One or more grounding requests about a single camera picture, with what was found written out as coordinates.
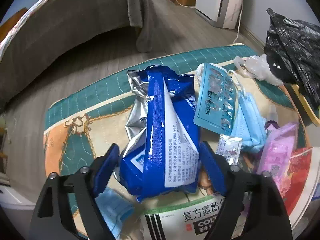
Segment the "white appliance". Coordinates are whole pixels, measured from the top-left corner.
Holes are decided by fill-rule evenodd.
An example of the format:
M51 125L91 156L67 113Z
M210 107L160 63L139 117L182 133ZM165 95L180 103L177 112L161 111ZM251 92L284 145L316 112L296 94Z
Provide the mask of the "white appliance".
M242 0L196 0L196 12L212 26L234 29Z

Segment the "metal screw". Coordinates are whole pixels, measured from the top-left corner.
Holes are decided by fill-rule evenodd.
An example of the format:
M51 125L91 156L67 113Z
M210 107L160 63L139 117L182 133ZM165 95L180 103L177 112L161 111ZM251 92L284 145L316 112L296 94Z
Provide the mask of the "metal screw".
M56 172L51 172L51 173L49 174L48 178L49 178L49 179L54 179L54 178L57 177L57 176L58 176L58 173L56 173Z
M240 170L240 168L239 168L239 166L237 166L237 165L231 165L231 166L230 166L230 170L233 171L233 172L237 172L237 171Z
M263 171L261 174L263 177L266 177L266 178L271 177L271 173L269 171Z
M84 167L82 167L82 168L80 169L80 172L81 172L81 173L87 173L89 170L90 170L90 169L89 169L88 166L84 166Z

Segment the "mask ear loop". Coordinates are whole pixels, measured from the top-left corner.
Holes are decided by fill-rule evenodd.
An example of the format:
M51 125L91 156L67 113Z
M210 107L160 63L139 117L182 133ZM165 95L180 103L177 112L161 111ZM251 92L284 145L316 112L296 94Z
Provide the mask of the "mask ear loop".
M243 87L243 85L241 84L241 82L238 79L238 74L233 70L229 70L228 75L231 76L231 73L233 73L236 78L236 81L234 81L234 83L236 84L236 86L241 88L241 91L242 91L244 98L247 99L247 93L245 92L245 88Z

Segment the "black garbage bag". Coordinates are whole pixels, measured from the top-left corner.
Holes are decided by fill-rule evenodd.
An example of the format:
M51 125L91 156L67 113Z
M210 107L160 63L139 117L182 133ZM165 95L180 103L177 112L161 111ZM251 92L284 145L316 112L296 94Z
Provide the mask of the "black garbage bag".
M320 27L267 10L270 29L264 52L271 72L284 83L298 84L312 105L320 105Z

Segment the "baseboard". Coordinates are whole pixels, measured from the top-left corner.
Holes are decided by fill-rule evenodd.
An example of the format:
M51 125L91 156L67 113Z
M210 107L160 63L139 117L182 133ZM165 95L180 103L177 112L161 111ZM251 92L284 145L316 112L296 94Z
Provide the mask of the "baseboard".
M255 35L252 31L250 31L246 26L243 24L240 25L240 33L246 37L249 41L251 41L254 45L256 45L258 48L261 48L262 51L264 51L264 45L265 43L260 40L257 35Z

